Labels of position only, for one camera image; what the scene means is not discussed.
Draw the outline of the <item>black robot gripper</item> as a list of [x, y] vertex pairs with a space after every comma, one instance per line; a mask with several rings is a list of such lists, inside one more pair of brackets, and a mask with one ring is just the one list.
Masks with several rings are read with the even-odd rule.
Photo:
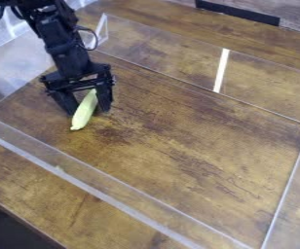
[[97, 89], [100, 107], [109, 112], [116, 84], [112, 66], [93, 62], [88, 50], [80, 45], [62, 53], [53, 53], [53, 59], [57, 70], [44, 75], [41, 82], [68, 115], [73, 116], [78, 107], [73, 92], [85, 89]]

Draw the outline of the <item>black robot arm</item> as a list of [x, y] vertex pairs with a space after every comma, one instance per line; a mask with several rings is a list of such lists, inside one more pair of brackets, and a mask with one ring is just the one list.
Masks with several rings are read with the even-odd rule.
[[78, 107], [76, 92], [96, 89], [100, 107], [109, 112], [116, 77], [111, 64], [91, 59], [80, 31], [91, 31], [95, 37], [97, 34], [77, 25], [76, 10], [65, 0], [0, 0], [0, 19], [8, 7], [26, 21], [56, 62], [58, 70], [44, 75], [40, 81], [61, 108], [73, 115]]

